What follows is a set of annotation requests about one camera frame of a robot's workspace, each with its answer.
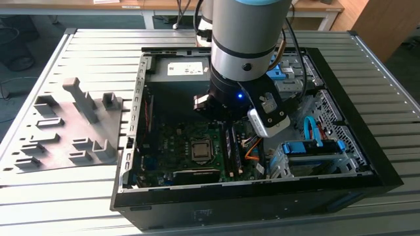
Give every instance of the label sticker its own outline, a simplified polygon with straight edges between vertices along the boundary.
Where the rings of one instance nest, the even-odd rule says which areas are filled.
[[[257,165],[255,165],[255,170],[257,170],[261,174],[263,174],[263,167],[259,165],[259,163],[257,163]]]
[[[282,73],[293,73],[291,68],[281,68]]]
[[[125,9],[139,9],[139,6],[121,6]]]
[[[202,62],[170,62],[167,75],[202,75]]]

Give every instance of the motherboard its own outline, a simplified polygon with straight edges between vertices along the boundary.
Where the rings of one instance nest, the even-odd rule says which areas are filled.
[[[155,187],[254,179],[254,163],[243,161],[246,146],[242,145],[253,135],[247,121],[235,122],[229,129],[217,122],[161,123],[155,150],[141,157],[137,185]],[[225,158],[229,153],[237,153],[238,159],[229,162]]]

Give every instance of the green motherboard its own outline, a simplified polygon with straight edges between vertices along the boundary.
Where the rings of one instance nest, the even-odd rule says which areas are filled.
[[[178,185],[173,182],[175,173],[210,170],[217,173],[215,182],[250,180],[254,175],[253,161],[243,161],[241,140],[253,135],[249,124],[234,125],[234,141],[239,147],[241,171],[231,175],[225,170],[225,131],[215,122],[161,124],[157,131],[157,148],[141,157],[138,181],[141,187]]]

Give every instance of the aluminum extrusion table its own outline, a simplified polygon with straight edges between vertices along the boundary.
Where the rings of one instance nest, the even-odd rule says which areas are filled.
[[[27,108],[47,86],[77,76],[81,89],[111,91],[123,99],[119,133],[129,120],[141,47],[194,46],[191,31],[78,29],[66,31],[0,144],[0,157],[23,129]],[[334,214],[241,224],[159,230],[202,234],[239,230],[246,234],[375,235],[420,233],[420,108],[357,36],[346,32],[298,31],[302,47],[317,47],[349,95],[403,186],[366,198]],[[126,140],[119,137],[119,145]],[[78,167],[0,179],[0,235],[130,235],[139,230],[109,211],[115,166]]]

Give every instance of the robotic arm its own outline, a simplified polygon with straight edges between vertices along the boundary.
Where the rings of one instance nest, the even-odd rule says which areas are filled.
[[[194,110],[225,122],[247,115],[259,137],[290,121],[265,75],[291,0],[211,0],[210,82]]]

